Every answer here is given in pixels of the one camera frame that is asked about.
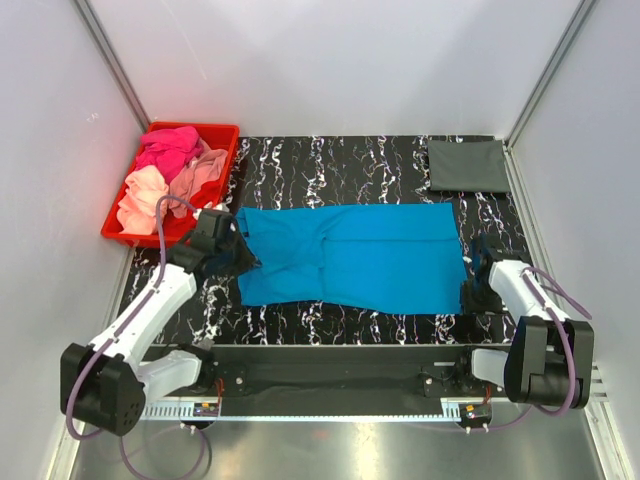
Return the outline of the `blue t shirt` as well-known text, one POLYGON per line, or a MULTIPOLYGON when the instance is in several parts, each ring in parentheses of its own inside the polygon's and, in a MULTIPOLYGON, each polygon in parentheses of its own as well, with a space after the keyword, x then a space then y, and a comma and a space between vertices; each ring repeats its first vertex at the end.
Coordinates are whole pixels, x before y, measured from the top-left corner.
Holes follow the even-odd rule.
POLYGON ((393 315, 462 311, 467 272, 449 203, 243 207, 237 221, 258 260, 238 279, 246 306, 319 301, 393 315))

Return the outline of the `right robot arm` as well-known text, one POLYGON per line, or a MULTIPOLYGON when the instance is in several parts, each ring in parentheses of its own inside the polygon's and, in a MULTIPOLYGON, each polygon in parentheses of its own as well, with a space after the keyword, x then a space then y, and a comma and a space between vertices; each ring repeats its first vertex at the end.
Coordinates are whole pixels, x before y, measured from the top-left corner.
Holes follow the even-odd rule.
POLYGON ((590 397, 595 334, 591 315, 526 255, 482 234, 471 242, 473 276, 461 285, 465 314, 506 310, 516 323, 507 351, 472 348, 459 358, 454 384, 476 396, 489 384, 513 403, 547 415, 581 409, 590 397))

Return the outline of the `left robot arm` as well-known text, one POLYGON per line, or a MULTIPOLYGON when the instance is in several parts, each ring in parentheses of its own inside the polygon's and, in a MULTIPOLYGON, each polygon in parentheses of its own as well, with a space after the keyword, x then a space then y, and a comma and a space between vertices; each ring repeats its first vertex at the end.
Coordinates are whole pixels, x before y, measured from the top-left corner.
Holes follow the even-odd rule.
POLYGON ((74 423, 119 437, 128 434, 145 407, 186 388, 196 396, 215 386, 213 353, 182 346, 145 362, 156 336, 204 282, 238 277, 257 265, 229 212, 203 209, 196 226, 172 247, 160 247, 160 263, 122 314, 87 345, 70 344, 60 359, 60 410, 73 438, 74 423))

